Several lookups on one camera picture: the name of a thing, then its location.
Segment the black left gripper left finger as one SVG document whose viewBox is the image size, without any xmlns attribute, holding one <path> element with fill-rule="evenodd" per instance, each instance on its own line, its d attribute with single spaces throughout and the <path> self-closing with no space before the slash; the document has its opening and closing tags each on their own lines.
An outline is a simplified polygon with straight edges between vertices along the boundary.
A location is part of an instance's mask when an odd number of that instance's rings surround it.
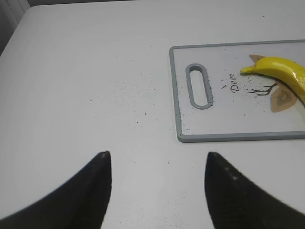
<svg viewBox="0 0 305 229">
<path fill-rule="evenodd" d="M 108 151 L 98 153 L 77 174 L 30 206 L 0 221 L 2 229 L 99 229 L 112 190 Z"/>
</svg>

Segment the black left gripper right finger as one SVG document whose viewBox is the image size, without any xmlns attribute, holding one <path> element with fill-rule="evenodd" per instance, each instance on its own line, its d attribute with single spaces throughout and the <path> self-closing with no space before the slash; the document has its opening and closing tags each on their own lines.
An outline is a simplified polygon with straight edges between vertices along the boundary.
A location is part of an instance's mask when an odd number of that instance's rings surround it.
<svg viewBox="0 0 305 229">
<path fill-rule="evenodd" d="M 303 229 L 305 215 L 270 195 L 217 152 L 206 159 L 204 190 L 216 229 Z"/>
</svg>

